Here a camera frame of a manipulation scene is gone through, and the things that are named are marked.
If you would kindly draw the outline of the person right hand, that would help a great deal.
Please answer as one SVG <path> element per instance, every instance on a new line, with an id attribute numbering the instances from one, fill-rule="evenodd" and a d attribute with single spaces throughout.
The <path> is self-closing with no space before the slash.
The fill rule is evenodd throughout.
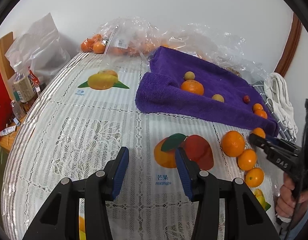
<path id="1" fill-rule="evenodd" d="M 306 213 L 308 208 L 308 191 L 301 193 L 299 200 L 295 200 L 292 191 L 295 185 L 290 176 L 284 173 L 284 183 L 280 188 L 275 210 L 277 214 L 284 218 L 292 218 L 299 221 Z"/>

